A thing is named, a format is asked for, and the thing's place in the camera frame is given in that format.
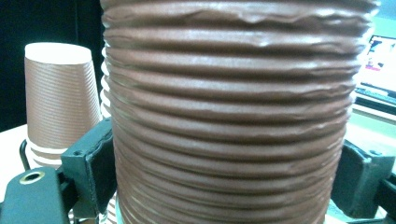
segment screen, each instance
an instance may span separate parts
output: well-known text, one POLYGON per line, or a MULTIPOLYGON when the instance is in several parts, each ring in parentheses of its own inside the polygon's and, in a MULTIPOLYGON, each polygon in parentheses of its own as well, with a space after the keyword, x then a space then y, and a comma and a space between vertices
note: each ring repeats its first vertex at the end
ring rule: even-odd
POLYGON ((368 87, 396 97, 396 38, 373 35, 369 47, 358 88, 368 87))

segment brown paper cup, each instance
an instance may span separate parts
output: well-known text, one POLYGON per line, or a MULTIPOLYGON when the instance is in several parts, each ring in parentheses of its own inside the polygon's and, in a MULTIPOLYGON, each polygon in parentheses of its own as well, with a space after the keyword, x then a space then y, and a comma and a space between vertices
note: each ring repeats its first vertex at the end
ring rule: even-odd
POLYGON ((376 1, 101 3, 124 223, 323 223, 376 1))
POLYGON ((70 147, 101 119, 91 52, 68 44, 29 44, 25 78, 28 137, 48 149, 32 150, 43 161, 59 159, 56 150, 70 147))

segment computer monitor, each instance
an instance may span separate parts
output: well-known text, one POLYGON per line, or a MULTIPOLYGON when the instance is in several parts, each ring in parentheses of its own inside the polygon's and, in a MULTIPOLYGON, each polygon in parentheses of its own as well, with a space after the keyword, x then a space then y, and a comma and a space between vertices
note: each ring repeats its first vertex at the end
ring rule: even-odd
POLYGON ((357 105, 396 115, 396 37, 372 36, 357 80, 357 105))
POLYGON ((358 87, 396 98, 396 38, 373 35, 369 47, 358 87))

